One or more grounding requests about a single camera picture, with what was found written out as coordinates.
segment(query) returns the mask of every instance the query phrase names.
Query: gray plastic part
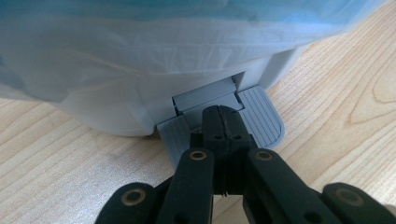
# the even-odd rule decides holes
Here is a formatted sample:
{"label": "gray plastic part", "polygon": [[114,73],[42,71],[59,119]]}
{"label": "gray plastic part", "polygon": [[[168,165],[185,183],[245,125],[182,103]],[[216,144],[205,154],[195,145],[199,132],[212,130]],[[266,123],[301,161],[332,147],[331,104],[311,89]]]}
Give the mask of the gray plastic part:
{"label": "gray plastic part", "polygon": [[285,135],[283,121],[262,87],[256,86],[238,93],[245,109],[239,111],[247,131],[258,147],[272,149]]}
{"label": "gray plastic part", "polygon": [[169,160],[176,169],[181,154],[190,148],[190,127],[184,116],[178,116],[158,124],[157,129],[165,144]]}
{"label": "gray plastic part", "polygon": [[175,96],[173,99],[177,109],[179,111],[184,111],[226,94],[234,93],[235,91],[235,84],[233,84],[233,80],[228,77],[201,88],[182,93]]}
{"label": "gray plastic part", "polygon": [[[258,147],[272,149],[278,145],[284,137],[285,129],[282,119],[264,89],[256,86],[238,92],[237,96],[243,105],[239,113]],[[207,106],[210,105],[222,105],[222,103],[218,101],[215,104],[207,103]],[[184,116],[178,116],[157,125],[157,128],[170,161],[176,168],[181,154],[190,147],[190,133],[193,127],[189,126]]]}

